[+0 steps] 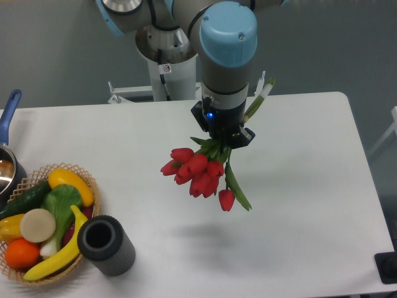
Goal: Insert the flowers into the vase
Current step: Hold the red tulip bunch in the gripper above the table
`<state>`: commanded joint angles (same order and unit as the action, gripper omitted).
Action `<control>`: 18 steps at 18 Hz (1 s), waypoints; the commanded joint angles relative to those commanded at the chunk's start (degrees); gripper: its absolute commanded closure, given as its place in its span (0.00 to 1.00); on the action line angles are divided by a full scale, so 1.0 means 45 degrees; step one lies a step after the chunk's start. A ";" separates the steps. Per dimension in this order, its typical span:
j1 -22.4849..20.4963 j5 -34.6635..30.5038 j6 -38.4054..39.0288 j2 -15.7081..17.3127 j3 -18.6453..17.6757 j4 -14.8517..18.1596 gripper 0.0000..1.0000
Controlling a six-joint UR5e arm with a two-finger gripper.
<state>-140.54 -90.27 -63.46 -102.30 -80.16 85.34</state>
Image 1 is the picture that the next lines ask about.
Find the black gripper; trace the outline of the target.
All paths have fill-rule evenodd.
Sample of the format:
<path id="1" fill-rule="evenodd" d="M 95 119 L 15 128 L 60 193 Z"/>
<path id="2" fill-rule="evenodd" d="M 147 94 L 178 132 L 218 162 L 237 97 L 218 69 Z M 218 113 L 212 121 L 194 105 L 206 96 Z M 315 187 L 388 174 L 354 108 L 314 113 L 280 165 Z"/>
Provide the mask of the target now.
<path id="1" fill-rule="evenodd" d="M 237 94 L 206 95 L 190 111 L 204 132 L 218 138 L 221 133 L 233 130 L 241 123 L 245 105 L 246 98 Z M 255 136 L 249 128 L 238 127 L 227 135 L 227 145 L 230 148 L 246 147 Z"/>

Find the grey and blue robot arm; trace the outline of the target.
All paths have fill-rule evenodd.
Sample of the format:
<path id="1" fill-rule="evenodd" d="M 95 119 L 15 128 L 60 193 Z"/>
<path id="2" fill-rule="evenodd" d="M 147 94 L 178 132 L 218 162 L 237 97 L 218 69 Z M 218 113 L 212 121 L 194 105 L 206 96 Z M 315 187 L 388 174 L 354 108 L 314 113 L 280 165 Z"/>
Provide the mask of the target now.
<path id="1" fill-rule="evenodd" d="M 249 71 L 257 49 L 256 13 L 280 1 L 97 1 L 115 35 L 135 33 L 155 101 L 201 98 L 199 126 L 223 145 L 248 145 L 244 126 Z"/>

